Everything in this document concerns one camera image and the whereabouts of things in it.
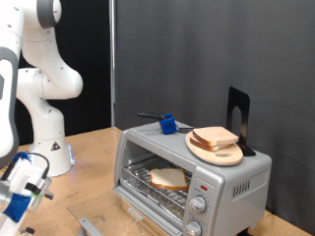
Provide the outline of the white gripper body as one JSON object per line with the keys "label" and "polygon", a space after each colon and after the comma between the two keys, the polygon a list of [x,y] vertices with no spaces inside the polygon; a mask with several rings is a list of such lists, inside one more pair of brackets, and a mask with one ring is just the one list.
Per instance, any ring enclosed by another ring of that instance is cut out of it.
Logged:
{"label": "white gripper body", "polygon": [[17,236],[25,217],[38,209],[45,194],[51,193],[51,179],[43,168],[26,159],[13,162],[0,180],[0,236]]}

